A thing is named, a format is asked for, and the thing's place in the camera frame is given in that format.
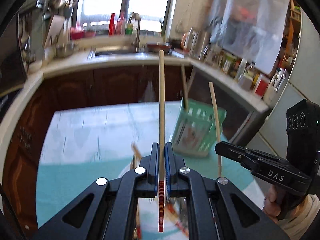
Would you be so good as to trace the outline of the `right human hand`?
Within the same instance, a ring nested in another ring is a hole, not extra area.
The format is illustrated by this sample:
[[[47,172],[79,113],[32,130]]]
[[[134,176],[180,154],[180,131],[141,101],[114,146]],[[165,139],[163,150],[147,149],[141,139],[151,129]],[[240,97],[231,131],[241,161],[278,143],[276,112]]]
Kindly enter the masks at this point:
[[[263,212],[275,223],[278,222],[277,217],[280,215],[280,205],[276,203],[277,191],[274,185],[272,185],[265,197]]]

